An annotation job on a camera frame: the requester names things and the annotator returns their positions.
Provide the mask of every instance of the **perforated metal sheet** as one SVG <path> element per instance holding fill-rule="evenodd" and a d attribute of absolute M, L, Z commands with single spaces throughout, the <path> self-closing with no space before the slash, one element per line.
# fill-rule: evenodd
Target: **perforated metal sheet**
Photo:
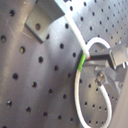
<path fill-rule="evenodd" d="M 35 0 L 0 0 L 0 127 L 82 127 L 74 103 L 81 48 L 71 28 L 65 28 L 63 17 L 53 23 L 47 40 L 41 43 L 25 26 L 34 5 Z M 111 46 L 127 40 L 127 0 L 73 0 L 67 6 L 72 6 L 72 17 L 85 42 L 94 36 Z M 94 45 L 91 52 L 101 49 Z M 106 106 L 94 80 L 85 75 L 82 72 L 80 84 L 82 112 L 87 123 L 98 128 L 106 120 Z M 118 95 L 109 86 L 107 90 L 114 97 L 114 110 Z"/>

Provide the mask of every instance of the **metal bracket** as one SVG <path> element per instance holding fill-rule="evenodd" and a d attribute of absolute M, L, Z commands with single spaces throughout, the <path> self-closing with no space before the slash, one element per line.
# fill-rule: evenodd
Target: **metal bracket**
<path fill-rule="evenodd" d="M 63 0 L 39 0 L 25 24 L 43 42 L 51 23 L 63 16 L 67 9 Z"/>

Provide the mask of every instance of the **green wire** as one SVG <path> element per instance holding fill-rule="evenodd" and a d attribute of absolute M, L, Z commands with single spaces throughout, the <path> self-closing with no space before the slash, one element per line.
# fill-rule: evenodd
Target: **green wire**
<path fill-rule="evenodd" d="M 84 53 L 82 53 L 82 56 L 81 56 L 81 59 L 80 59 L 77 70 L 82 71 L 82 67 L 83 67 L 83 64 L 84 64 L 85 60 L 86 60 L 86 56 L 85 56 Z"/>

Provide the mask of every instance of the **curved white cable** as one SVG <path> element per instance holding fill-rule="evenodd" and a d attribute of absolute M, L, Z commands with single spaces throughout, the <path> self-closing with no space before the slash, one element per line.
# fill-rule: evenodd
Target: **curved white cable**
<path fill-rule="evenodd" d="M 87 59 L 90 57 L 89 49 L 95 43 L 101 43 L 106 48 L 110 48 L 110 45 L 104 39 L 99 38 L 99 37 L 92 38 L 88 42 L 88 45 L 86 45 L 78 27 L 76 26 L 75 22 L 73 21 L 71 15 L 70 15 L 70 12 L 66 13 L 64 17 L 67 20 L 67 22 L 69 23 L 70 27 L 72 28 L 74 34 L 76 35 L 76 38 L 79 41 L 80 46 L 81 46 L 81 48 L 82 48 L 82 50 L 83 50 Z M 81 122 L 82 126 L 84 128 L 91 128 L 85 122 L 82 111 L 81 111 L 81 107 L 80 107 L 80 101 L 79 101 L 79 79 L 80 79 L 80 74 L 81 74 L 81 72 L 79 70 L 77 70 L 76 78 L 75 78 L 75 104 L 76 104 L 77 114 L 78 114 L 78 117 L 80 119 L 80 122 Z M 107 95 L 106 89 L 104 88 L 103 85 L 100 87 L 100 90 L 103 94 L 103 97 L 105 99 L 105 102 L 106 102 L 107 108 L 108 108 L 108 117 L 107 117 L 107 120 L 106 120 L 105 124 L 102 126 L 102 128 L 107 128 L 109 126 L 109 123 L 110 123 L 111 117 L 112 117 L 112 106 L 111 106 L 110 99 Z"/>
<path fill-rule="evenodd" d="M 76 105 L 76 109 L 77 109 L 77 114 L 79 117 L 79 120 L 82 124 L 82 126 L 84 128 L 91 128 L 90 126 L 87 125 L 87 123 L 84 120 L 82 111 L 81 111 L 81 107 L 80 107 L 80 101 L 79 101 L 79 80 L 80 80 L 80 74 L 81 72 L 79 70 L 77 70 L 76 72 L 76 78 L 75 78 L 75 105 Z M 108 97 L 107 91 L 105 89 L 105 87 L 102 85 L 101 87 L 99 87 L 102 95 L 105 99 L 106 105 L 107 105 L 107 109 L 108 109 L 108 117 L 107 120 L 105 122 L 105 124 L 101 127 L 101 128 L 107 128 L 111 122 L 111 118 L 112 118 L 112 106 L 111 106 L 111 102 L 110 99 Z"/>
<path fill-rule="evenodd" d="M 100 43 L 103 46 L 105 46 L 106 48 L 110 48 L 110 45 L 108 44 L 107 41 L 105 41 L 104 39 L 102 39 L 100 37 L 94 37 L 87 44 L 88 51 L 92 47 L 92 45 L 95 44 L 95 43 Z"/>

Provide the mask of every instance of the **gray metal surface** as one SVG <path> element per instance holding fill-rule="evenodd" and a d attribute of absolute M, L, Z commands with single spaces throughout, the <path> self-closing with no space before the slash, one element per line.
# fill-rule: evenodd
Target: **gray metal surface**
<path fill-rule="evenodd" d="M 74 77 L 81 48 L 71 28 L 65 27 L 64 18 L 53 23 L 47 40 L 41 43 L 25 27 L 34 5 L 35 0 L 0 0 L 0 127 L 81 127 L 74 104 Z M 72 17 L 85 42 L 94 36 L 104 38 L 111 46 L 127 41 L 127 0 L 73 0 L 67 6 L 72 6 Z M 91 52 L 102 49 L 94 45 Z M 90 126 L 98 128 L 107 117 L 104 99 L 94 79 L 83 71 L 81 79 L 83 115 Z M 118 95 L 105 86 L 114 110 Z"/>
<path fill-rule="evenodd" d="M 43 42 L 46 40 L 52 22 L 65 15 L 67 10 L 64 1 L 40 0 L 36 2 L 25 24 Z"/>

